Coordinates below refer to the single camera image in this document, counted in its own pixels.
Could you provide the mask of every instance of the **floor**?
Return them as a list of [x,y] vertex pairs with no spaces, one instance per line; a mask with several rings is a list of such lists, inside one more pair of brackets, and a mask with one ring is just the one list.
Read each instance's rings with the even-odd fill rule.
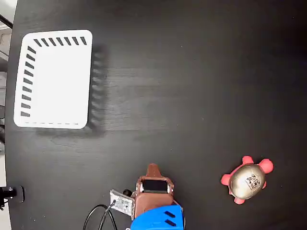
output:
[[[0,50],[8,54],[11,40],[11,32],[9,29],[0,29]],[[5,87],[6,87],[6,73],[0,72],[0,104],[5,104]],[[6,186],[5,178],[5,156],[4,149],[0,148],[0,187]],[[0,229],[11,230],[11,222],[9,215],[9,207],[6,204],[3,211],[0,210]]]

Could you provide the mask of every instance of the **white basket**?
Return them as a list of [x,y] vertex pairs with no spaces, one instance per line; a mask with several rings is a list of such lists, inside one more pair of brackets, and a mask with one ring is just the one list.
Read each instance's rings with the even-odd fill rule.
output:
[[88,30],[39,32],[23,38],[14,105],[17,126],[86,125],[92,40]]

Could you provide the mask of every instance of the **blue gripper part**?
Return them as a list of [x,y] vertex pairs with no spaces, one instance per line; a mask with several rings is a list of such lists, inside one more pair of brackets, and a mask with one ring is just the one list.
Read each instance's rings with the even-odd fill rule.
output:
[[179,205],[151,209],[139,215],[131,230],[183,230],[183,214]]

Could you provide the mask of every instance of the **dark wooden surface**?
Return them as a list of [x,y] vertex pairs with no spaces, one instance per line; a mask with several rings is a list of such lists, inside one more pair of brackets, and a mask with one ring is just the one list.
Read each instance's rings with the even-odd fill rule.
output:
[[[111,188],[133,190],[151,162],[174,181],[187,230],[306,229],[303,2],[20,0],[6,167],[8,184],[24,186],[26,200],[10,204],[12,230],[80,230]],[[70,29],[94,36],[87,128],[17,127],[22,37]],[[270,158],[275,169],[267,188],[238,206],[220,178],[246,154]],[[119,230],[130,225],[127,216],[115,218]]]

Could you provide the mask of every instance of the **turtle leg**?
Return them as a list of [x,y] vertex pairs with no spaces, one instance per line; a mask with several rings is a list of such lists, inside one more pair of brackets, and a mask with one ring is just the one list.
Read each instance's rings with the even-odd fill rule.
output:
[[229,185],[229,180],[230,180],[230,175],[229,174],[224,174],[221,178],[221,183],[223,185]]
[[250,156],[244,156],[242,158],[242,162],[243,162],[243,164],[250,164],[250,163],[253,164],[254,163],[252,157],[250,157]]
[[239,199],[239,198],[235,198],[235,203],[238,205],[241,205],[245,202],[245,200]]
[[264,182],[262,189],[264,189],[266,186],[267,186],[267,182]]

